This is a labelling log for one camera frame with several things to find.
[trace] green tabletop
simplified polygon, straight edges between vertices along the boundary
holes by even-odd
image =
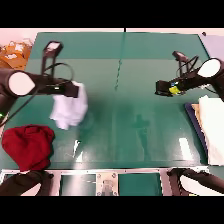
[[[144,168],[207,164],[200,140],[184,109],[187,102],[214,94],[201,89],[181,97],[157,96],[155,82],[176,77],[178,63],[172,52],[208,58],[197,35],[160,33],[39,33],[26,71],[40,73],[42,50],[50,40],[62,41],[58,62],[75,70],[88,95],[83,122],[69,130],[49,119],[52,96],[36,96],[5,126],[48,125],[55,132],[49,169]],[[66,68],[56,76],[69,78]],[[20,98],[11,111],[27,97]],[[187,139],[191,158],[180,139]],[[75,140],[81,141],[73,158]],[[17,165],[0,149],[0,168]]]

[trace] white circular cap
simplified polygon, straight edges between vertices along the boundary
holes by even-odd
[[[206,61],[198,71],[198,75],[202,77],[212,77],[220,70],[221,63],[217,59],[210,59]]]
[[[9,88],[18,96],[27,95],[34,87],[33,80],[24,72],[15,72],[9,78]]]

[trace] crumpled red cloth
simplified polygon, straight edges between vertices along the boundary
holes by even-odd
[[[21,172],[43,170],[50,164],[54,131],[47,126],[27,125],[6,130],[2,147],[17,163]]]

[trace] crumpled white cloth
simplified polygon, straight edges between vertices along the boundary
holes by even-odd
[[[68,130],[69,126],[77,126],[84,118],[88,109],[87,94],[83,83],[73,81],[79,86],[78,97],[54,95],[54,106],[50,119],[55,120],[58,128]]]
[[[199,98],[200,119],[208,148],[208,163],[224,165],[224,102],[220,98]]]

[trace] dark blue cloth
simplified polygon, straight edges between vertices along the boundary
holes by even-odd
[[[203,134],[203,132],[201,131],[201,127],[198,123],[198,120],[195,116],[195,110],[192,108],[191,106],[192,103],[185,103],[185,109],[187,111],[188,116],[191,119],[191,122],[193,123],[194,129],[196,130],[198,137],[201,141],[201,144],[203,145],[203,148],[205,150],[206,155],[208,156],[208,148],[206,146],[206,142],[205,142],[205,136]]]

